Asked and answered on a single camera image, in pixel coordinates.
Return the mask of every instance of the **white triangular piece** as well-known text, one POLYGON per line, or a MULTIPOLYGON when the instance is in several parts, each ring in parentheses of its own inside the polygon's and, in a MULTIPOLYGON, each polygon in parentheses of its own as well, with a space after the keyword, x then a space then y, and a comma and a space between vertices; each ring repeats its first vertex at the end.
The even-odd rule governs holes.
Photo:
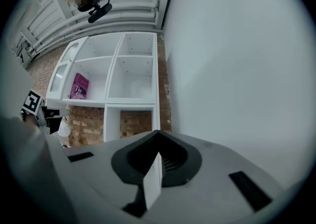
POLYGON ((144 194, 147 210, 149 210, 161 193, 162 164, 158 153, 154 163, 144 177, 144 194))

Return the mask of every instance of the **cabinet door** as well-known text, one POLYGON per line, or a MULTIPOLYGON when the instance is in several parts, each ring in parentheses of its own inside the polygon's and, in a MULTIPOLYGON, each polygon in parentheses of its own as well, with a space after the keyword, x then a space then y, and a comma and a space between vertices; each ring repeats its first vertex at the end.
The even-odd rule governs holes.
POLYGON ((89 37, 84 37, 72 41, 66 47, 55 67, 54 73, 50 78, 46 99, 62 99, 62 94, 69 71, 88 38, 89 37))

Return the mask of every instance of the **white cabinet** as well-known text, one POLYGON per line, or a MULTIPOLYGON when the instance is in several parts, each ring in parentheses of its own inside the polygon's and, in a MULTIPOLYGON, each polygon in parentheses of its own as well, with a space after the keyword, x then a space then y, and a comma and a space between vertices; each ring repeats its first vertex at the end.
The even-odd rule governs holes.
POLYGON ((56 65, 46 94, 51 108, 105 107, 104 138, 119 138, 121 110, 150 110, 160 129, 157 35, 112 33, 69 43, 56 65), (89 80, 86 99, 70 99, 77 73, 89 80))

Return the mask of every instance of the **shelf compartment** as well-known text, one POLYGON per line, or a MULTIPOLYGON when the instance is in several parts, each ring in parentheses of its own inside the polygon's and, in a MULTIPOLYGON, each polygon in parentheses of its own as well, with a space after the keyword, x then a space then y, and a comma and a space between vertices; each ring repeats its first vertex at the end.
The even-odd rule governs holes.
POLYGON ((146 131, 160 130, 160 125, 157 120, 157 107, 154 104, 106 104, 104 111, 104 142, 117 140, 126 136, 131 136, 131 132, 133 134, 138 134, 146 131), (141 117, 139 116, 140 112, 146 112, 141 117), (139 121, 139 127, 146 124, 145 128, 139 130, 137 128, 137 124, 134 124, 133 128, 129 128, 128 120, 139 121))
POLYGON ((155 68, 150 56, 118 56, 113 66, 108 98, 147 99, 149 103, 155 103, 155 68))
POLYGON ((152 56, 155 47, 153 33, 125 33, 118 49, 118 55, 152 56))
POLYGON ((76 100, 75 103, 80 105, 81 102, 84 103, 86 100, 104 103, 108 73, 112 66, 112 60, 113 57, 111 56, 103 56, 76 61, 65 83, 63 100, 69 99, 75 76, 79 73, 89 80, 89 86, 86 99, 76 100))
POLYGON ((76 57, 76 61, 113 56, 119 47, 122 36, 122 33, 111 33, 89 37, 76 57))

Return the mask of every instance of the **pink book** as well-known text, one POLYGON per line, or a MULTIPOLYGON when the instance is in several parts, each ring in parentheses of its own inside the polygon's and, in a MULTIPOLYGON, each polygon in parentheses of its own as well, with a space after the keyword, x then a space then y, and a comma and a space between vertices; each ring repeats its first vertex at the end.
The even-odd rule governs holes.
POLYGON ((70 99, 85 99, 88 86, 89 80, 77 73, 70 92, 70 99))

